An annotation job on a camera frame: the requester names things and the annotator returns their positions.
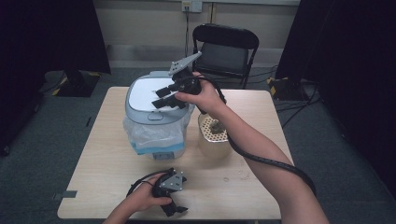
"person's arm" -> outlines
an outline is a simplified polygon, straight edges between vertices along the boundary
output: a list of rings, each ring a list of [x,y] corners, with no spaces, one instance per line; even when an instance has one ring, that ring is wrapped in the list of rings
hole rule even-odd
[[[288,157],[269,138],[245,123],[230,107],[224,104],[216,90],[207,81],[201,81],[199,95],[178,92],[178,100],[199,106],[212,118],[218,119],[228,135],[246,152],[291,164]],[[251,161],[247,164],[279,204],[282,223],[329,223],[318,200],[305,182],[297,175],[283,169]]]
[[[104,224],[123,224],[135,212],[149,209],[152,205],[166,205],[172,202],[171,198],[154,198],[151,194],[152,185],[163,174],[154,175],[143,182],[132,194],[126,197],[107,217]]]

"white lid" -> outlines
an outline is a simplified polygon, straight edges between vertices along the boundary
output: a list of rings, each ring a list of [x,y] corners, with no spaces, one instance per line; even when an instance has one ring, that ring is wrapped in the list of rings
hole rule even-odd
[[[172,111],[178,107],[165,106],[157,109],[151,102],[159,100],[160,98],[155,93],[162,88],[168,87],[174,81],[170,77],[156,77],[156,78],[140,78],[138,79],[131,89],[128,98],[129,106],[137,111]]]

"handheld controller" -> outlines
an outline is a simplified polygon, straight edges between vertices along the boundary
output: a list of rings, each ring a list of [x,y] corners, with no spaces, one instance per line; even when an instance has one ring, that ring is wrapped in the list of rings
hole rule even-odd
[[[152,188],[152,195],[156,198],[172,198],[171,193],[183,190],[182,183],[186,180],[186,177],[183,176],[183,172],[178,174],[174,169],[171,169],[170,172],[162,175],[155,182]],[[168,217],[171,217],[176,212],[182,213],[188,210],[186,207],[176,206],[174,200],[167,205],[162,205],[161,208]]]

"wooden table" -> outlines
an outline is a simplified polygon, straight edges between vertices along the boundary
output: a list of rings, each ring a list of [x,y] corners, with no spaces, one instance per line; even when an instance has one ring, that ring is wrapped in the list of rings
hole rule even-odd
[[[82,151],[67,190],[75,198],[63,198],[60,218],[106,218],[125,198],[137,179],[155,171],[175,167],[184,172],[183,190],[172,194],[183,214],[167,217],[155,206],[131,218],[137,219],[280,219],[275,199],[251,173],[245,160],[234,151],[214,160],[198,148],[198,116],[195,108],[187,129],[186,151],[178,159],[154,161],[138,156],[122,127],[128,88],[113,87],[106,98]],[[228,103],[242,119],[271,138],[291,159],[274,104],[267,91],[224,90]]]

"clear plastic bag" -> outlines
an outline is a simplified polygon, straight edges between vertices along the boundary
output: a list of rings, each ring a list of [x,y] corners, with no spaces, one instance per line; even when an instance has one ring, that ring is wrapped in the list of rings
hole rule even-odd
[[[169,124],[140,124],[125,116],[123,127],[138,155],[172,152],[184,148],[184,139],[194,105],[180,120]]]

